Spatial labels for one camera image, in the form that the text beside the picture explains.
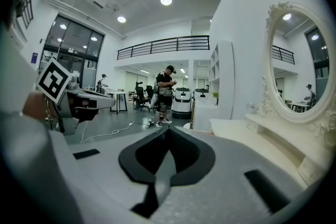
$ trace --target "ornate mirror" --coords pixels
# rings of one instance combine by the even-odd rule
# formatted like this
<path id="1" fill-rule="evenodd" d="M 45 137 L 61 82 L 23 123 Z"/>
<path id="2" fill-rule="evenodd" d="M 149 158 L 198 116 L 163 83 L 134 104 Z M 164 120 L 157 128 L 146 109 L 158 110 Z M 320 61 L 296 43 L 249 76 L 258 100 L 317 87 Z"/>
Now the ornate mirror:
<path id="1" fill-rule="evenodd" d="M 293 123 L 327 121 L 336 129 L 335 35 L 296 3 L 272 5 L 268 14 L 261 114 L 278 113 Z"/>

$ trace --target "white mirror frame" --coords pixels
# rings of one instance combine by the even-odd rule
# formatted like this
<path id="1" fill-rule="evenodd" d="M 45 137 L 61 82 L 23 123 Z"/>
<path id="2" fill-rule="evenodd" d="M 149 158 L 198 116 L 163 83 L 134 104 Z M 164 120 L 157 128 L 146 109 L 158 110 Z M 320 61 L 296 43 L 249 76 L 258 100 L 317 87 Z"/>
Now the white mirror frame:
<path id="1" fill-rule="evenodd" d="M 310 18 L 319 28 L 328 46 L 329 54 L 329 78 L 324 94 L 317 104 L 304 113 L 297 113 L 290 110 L 280 100 L 277 94 L 277 87 L 273 72 L 272 63 L 272 40 L 275 33 L 277 21 L 287 13 L 302 13 Z M 265 76 L 264 95 L 259 107 L 259 114 L 271 116 L 279 113 L 284 119 L 297 124 L 309 124 L 310 128 L 319 129 L 319 133 L 325 134 L 325 142 L 329 146 L 336 145 L 336 38 L 332 34 L 326 22 L 316 16 L 310 9 L 297 3 L 279 3 L 271 5 L 266 20 L 266 45 L 265 45 Z"/>

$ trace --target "gray floor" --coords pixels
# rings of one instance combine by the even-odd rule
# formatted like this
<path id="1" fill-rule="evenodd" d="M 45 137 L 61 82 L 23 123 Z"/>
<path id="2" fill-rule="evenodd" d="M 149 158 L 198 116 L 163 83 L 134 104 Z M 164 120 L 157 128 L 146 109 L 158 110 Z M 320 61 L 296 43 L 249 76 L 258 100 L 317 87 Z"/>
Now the gray floor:
<path id="1" fill-rule="evenodd" d="M 118 115 L 115 112 L 110 112 L 109 109 L 102 109 L 100 113 L 94 117 L 92 121 L 88 121 L 88 124 L 84 131 L 84 140 L 100 134 L 110 134 L 114 130 L 123 129 L 129 126 L 131 121 L 134 121 L 128 129 L 120 131 L 118 134 L 101 136 L 92 138 L 86 143 L 108 140 L 114 137 L 121 137 L 125 135 L 130 135 L 134 133 L 142 132 L 145 129 L 145 125 L 148 123 L 148 118 L 153 117 L 155 120 L 155 114 L 153 112 L 148 112 L 147 109 L 136 110 L 132 103 L 128 103 L 128 112 L 120 112 Z M 171 125 L 181 126 L 190 122 L 190 120 L 183 119 L 173 119 L 171 115 L 167 116 L 168 119 L 172 120 L 173 123 Z M 67 135 L 65 139 L 68 144 L 79 144 L 82 139 L 82 132 L 85 127 L 85 122 L 82 122 L 78 125 L 76 133 L 74 135 Z M 155 126 L 151 126 L 150 129 L 156 131 L 158 128 Z"/>

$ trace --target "recessed light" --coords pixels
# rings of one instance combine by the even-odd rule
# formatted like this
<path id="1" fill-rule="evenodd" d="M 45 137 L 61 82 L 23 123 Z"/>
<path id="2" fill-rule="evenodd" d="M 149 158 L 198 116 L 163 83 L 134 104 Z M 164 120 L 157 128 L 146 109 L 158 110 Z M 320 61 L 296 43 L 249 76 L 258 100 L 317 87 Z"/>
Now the recessed light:
<path id="1" fill-rule="evenodd" d="M 292 17 L 292 15 L 291 15 L 290 13 L 287 13 L 287 14 L 283 17 L 283 19 L 284 19 L 284 20 L 289 20 L 290 17 Z"/>
<path id="2" fill-rule="evenodd" d="M 169 6 L 172 3 L 172 0 L 160 0 L 162 5 Z"/>
<path id="3" fill-rule="evenodd" d="M 126 22 L 126 19 L 122 16 L 118 17 L 118 21 L 121 22 L 121 23 L 125 23 Z"/>

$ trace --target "shorts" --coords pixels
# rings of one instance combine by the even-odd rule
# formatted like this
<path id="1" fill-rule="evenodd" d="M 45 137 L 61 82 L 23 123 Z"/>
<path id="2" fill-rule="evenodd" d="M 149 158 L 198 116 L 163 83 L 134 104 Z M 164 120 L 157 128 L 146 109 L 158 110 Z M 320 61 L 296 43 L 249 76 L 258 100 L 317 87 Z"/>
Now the shorts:
<path id="1" fill-rule="evenodd" d="M 167 110 L 172 109 L 173 99 L 171 96 L 159 95 L 157 98 L 157 110 L 160 113 L 165 113 Z"/>

